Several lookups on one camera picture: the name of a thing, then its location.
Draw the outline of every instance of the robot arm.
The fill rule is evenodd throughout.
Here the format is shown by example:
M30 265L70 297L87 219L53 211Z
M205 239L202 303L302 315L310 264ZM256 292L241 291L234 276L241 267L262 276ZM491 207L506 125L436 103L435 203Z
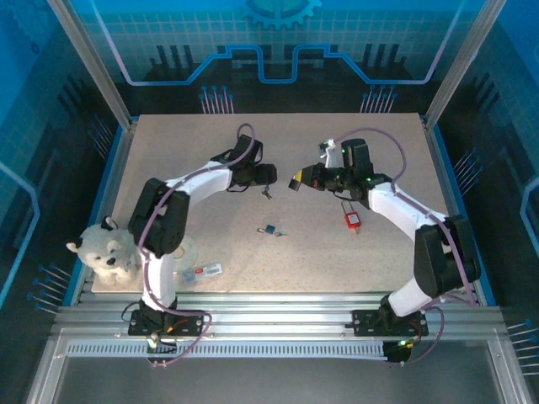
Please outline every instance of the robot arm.
M144 241L144 248L150 255L148 265L150 288L161 305L169 308L175 306L176 288L173 281L172 253L184 238L189 209L210 195L229 190L233 186L266 185L277 180L277 171L273 164L259 164L258 157L261 157L263 149L263 144L259 141L254 141L252 149L242 161L228 167L217 168L241 156L248 149L250 142L249 136L241 135L234 149L213 157L201 169L206 172L193 178L185 180L189 176L184 176L167 181L152 178L146 182L128 225L136 244L139 243L141 234L159 200L174 185L185 180L166 201ZM146 317L156 323L163 323L163 313L150 297L146 285L140 304L141 311Z
M380 311L388 327L399 318L419 311L434 298L462 286L453 253L444 251L449 243L430 215L450 229L468 281L479 278L481 273L472 230L464 217L448 217L434 212L397 186L395 192L392 180L387 175L374 173L368 146L363 139L345 141L341 150L337 150L332 141L323 143L319 148L326 163L303 168L291 180L289 187L297 191L303 183L316 190L329 190L335 194L349 191L351 199L388 218L414 244L414 276L381 302ZM342 155L343 167L335 167L338 154Z

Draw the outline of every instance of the wooden table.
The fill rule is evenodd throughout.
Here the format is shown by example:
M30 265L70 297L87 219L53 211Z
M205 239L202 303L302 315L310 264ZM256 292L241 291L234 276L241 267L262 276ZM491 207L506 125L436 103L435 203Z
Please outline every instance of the wooden table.
M413 272L411 241L386 218L355 204L360 234L344 223L340 201L303 186L288 189L301 168L321 161L317 144L357 127L394 134L404 146L408 170L399 186L434 210L446 212L440 183L417 114L216 114L143 115L121 181L113 217L127 226L144 183L170 179L203 166L233 147L237 127L252 124L264 143L264 162L277 166L279 180L243 194L221 192L189 212L186 234L198 246L197 265L221 263L224 274L178 290L205 292L352 292L400 288ZM402 160L385 136L365 132L375 171L396 175ZM271 237L257 228L273 225L286 234ZM131 290L105 288L94 292Z

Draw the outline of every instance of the red padlock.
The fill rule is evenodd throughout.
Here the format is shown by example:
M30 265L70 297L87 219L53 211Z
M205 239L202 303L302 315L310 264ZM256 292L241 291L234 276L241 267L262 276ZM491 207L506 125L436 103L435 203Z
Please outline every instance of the red padlock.
M348 202L348 204L350 205L350 212L346 211L346 208L344 207L345 202ZM349 200L343 200L340 205L343 208L346 225L349 229L354 229L357 232L361 227L361 219L357 212L354 210L352 203Z

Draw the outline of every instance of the aluminum rail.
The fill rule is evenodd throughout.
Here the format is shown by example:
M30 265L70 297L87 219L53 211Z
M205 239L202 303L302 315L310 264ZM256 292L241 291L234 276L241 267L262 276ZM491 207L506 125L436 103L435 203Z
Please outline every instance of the aluminum rail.
M102 300L61 307L51 336L86 338L128 338L128 323L121 312L139 295L95 295ZM397 341L400 337L357 338L352 329L353 310L376 310L384 294L179 294L179 307L205 310L213 316L207 337L219 340L249 341ZM488 341L507 336L498 307L467 307L453 302L441 306L446 317L443 341ZM440 330L440 316L427 312L432 340Z

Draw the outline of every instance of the metal bracket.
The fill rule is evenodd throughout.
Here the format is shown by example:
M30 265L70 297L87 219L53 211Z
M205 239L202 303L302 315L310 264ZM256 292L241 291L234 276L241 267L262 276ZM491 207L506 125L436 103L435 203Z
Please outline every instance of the metal bracket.
M391 327L388 327L378 310L354 310L352 322L344 327L354 329L355 337L408 338L418 334L421 337L429 335L426 316L418 311L403 317L399 322L393 322Z

